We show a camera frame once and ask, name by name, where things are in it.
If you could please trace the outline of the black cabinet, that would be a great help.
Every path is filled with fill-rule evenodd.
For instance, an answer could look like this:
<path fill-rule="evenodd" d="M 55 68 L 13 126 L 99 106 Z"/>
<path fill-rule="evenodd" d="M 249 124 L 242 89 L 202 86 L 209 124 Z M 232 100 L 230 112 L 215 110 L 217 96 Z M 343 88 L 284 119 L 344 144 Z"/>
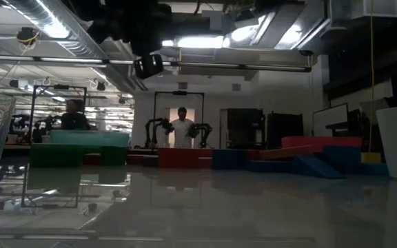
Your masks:
<path fill-rule="evenodd" d="M 227 147 L 230 149 L 265 147 L 265 115 L 262 109 L 227 110 Z"/>
<path fill-rule="evenodd" d="M 267 115 L 267 149 L 282 147 L 281 139 L 287 136 L 303 136 L 302 114 L 279 114 L 271 112 Z"/>

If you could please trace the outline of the large silver air duct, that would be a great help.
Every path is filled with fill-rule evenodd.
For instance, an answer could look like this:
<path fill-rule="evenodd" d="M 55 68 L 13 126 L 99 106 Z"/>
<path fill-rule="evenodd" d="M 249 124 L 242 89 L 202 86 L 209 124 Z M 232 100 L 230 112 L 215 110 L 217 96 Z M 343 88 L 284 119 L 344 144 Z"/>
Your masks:
<path fill-rule="evenodd" d="M 3 0 L 75 57 L 105 59 L 106 53 L 60 0 Z"/>

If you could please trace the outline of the blue wooden block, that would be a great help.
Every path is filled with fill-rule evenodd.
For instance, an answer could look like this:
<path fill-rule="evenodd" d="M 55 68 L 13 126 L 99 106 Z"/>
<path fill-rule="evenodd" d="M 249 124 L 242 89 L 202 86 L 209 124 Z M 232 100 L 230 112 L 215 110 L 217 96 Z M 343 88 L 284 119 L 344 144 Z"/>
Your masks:
<path fill-rule="evenodd" d="M 315 156 L 296 156 L 292 162 L 292 172 L 317 178 L 341 179 L 345 175 L 330 167 Z"/>
<path fill-rule="evenodd" d="M 245 168 L 258 173 L 290 173 L 292 164 L 290 161 L 250 161 Z"/>
<path fill-rule="evenodd" d="M 389 176 L 389 170 L 385 163 L 361 163 L 354 168 L 354 173 L 368 176 Z"/>
<path fill-rule="evenodd" d="M 215 149 L 212 152 L 212 168 L 217 170 L 243 169 L 247 162 L 246 154 L 238 149 Z"/>
<path fill-rule="evenodd" d="M 323 148 L 325 162 L 342 174 L 351 174 L 360 165 L 361 149 L 353 146 L 328 145 Z"/>

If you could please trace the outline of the green plastic tray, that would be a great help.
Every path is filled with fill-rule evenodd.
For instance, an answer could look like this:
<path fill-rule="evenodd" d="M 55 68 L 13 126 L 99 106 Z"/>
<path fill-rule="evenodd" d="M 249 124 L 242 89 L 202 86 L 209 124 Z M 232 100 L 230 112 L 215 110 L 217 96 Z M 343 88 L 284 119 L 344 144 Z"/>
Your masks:
<path fill-rule="evenodd" d="M 127 147 L 130 135 L 121 132 L 91 130 L 52 130 L 50 141 L 66 145 L 98 145 Z"/>

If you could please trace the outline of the small green wooden block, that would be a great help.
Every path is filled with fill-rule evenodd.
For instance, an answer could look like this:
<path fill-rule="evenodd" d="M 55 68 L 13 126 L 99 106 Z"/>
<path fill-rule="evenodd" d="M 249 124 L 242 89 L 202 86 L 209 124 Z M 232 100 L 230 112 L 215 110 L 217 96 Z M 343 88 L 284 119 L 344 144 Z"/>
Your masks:
<path fill-rule="evenodd" d="M 103 146 L 100 155 L 101 166 L 124 166 L 128 149 L 126 147 Z"/>

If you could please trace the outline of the pink wooden block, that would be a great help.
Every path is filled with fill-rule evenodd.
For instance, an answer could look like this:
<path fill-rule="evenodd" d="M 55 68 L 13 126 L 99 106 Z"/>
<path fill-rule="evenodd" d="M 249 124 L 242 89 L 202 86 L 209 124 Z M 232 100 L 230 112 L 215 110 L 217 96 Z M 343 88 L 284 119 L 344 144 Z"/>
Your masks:
<path fill-rule="evenodd" d="M 260 151 L 260 159 L 264 161 L 272 161 L 282 158 L 293 158 L 296 156 L 311 155 L 313 153 L 314 148 L 311 145 L 299 147 L 285 147 L 280 149 Z"/>

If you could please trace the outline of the seated person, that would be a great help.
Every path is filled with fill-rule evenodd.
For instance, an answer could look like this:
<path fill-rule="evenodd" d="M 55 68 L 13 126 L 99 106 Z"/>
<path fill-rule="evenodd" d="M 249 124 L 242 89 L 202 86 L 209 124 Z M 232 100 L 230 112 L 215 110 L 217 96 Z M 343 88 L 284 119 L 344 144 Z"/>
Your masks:
<path fill-rule="evenodd" d="M 62 130 L 89 130 L 90 125 L 86 116 L 78 112 L 79 104 L 74 100 L 67 100 L 66 112 L 61 116 Z"/>

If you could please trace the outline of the red plastic tray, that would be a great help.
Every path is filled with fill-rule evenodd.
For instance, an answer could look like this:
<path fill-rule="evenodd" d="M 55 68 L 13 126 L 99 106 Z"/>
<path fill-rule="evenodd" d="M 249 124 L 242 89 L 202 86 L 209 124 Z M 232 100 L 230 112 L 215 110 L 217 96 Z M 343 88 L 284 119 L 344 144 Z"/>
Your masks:
<path fill-rule="evenodd" d="M 362 147 L 359 137 L 328 137 L 328 136 L 287 136 L 281 139 L 283 148 L 312 146 L 315 152 L 321 152 L 325 146 Z"/>

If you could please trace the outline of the grey ceiling box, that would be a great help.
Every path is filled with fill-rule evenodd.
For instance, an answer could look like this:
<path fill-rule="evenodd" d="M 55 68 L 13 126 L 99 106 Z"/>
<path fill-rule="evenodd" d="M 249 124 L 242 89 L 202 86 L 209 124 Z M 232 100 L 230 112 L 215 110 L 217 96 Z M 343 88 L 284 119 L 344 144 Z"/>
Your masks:
<path fill-rule="evenodd" d="M 210 30 L 221 31 L 223 27 L 223 14 L 219 11 L 210 11 Z"/>

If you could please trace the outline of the whiteboard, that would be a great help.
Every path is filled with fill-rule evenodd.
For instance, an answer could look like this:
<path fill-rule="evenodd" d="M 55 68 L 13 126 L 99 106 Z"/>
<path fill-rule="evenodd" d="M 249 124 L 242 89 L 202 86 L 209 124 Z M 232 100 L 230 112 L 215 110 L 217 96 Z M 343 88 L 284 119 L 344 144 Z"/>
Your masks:
<path fill-rule="evenodd" d="M 328 125 L 346 123 L 348 104 L 343 103 L 313 113 L 313 136 L 332 136 Z"/>

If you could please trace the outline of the standing person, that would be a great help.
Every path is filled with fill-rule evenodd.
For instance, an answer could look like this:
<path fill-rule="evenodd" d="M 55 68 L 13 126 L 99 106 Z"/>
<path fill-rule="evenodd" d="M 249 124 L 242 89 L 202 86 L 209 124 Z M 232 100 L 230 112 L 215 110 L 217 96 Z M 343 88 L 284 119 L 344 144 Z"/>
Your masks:
<path fill-rule="evenodd" d="M 187 109 L 185 107 L 180 107 L 177 114 L 178 118 L 171 122 L 174 148 L 192 148 L 192 137 L 188 133 L 194 122 L 186 117 Z"/>

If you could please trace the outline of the small yellow wooden block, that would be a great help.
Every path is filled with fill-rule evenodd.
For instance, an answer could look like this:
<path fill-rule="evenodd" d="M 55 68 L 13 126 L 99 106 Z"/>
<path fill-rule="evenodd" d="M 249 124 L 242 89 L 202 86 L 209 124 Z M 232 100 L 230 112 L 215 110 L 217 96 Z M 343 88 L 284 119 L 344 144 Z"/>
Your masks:
<path fill-rule="evenodd" d="M 381 154 L 377 152 L 362 152 L 361 162 L 362 163 L 381 163 Z"/>

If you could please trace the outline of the purple wooden block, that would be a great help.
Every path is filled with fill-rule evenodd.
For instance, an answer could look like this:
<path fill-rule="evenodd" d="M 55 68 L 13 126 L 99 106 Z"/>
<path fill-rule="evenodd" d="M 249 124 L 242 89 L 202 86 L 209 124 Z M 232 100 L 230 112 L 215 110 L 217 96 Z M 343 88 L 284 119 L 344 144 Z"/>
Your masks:
<path fill-rule="evenodd" d="M 144 167 L 158 167 L 159 166 L 159 157 L 157 155 L 143 156 L 142 166 L 144 166 Z"/>

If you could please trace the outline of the long ceiling pipe rail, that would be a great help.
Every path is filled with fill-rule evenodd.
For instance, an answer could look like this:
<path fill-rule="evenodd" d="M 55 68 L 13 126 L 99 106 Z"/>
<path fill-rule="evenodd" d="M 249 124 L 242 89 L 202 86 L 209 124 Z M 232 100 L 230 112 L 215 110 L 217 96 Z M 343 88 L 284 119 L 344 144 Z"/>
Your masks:
<path fill-rule="evenodd" d="M 0 55 L 0 61 L 20 61 L 20 62 L 41 62 L 41 63 L 69 63 L 82 65 L 132 65 L 132 60 L 117 59 L 83 59 L 83 58 L 62 58 L 44 56 L 14 56 Z M 163 61 L 163 66 L 171 67 L 192 67 L 192 68 L 218 68 L 229 70 L 262 70 L 277 72 L 311 72 L 309 67 L 292 65 L 254 65 L 239 63 L 208 63 L 208 62 L 188 62 L 188 61 Z"/>

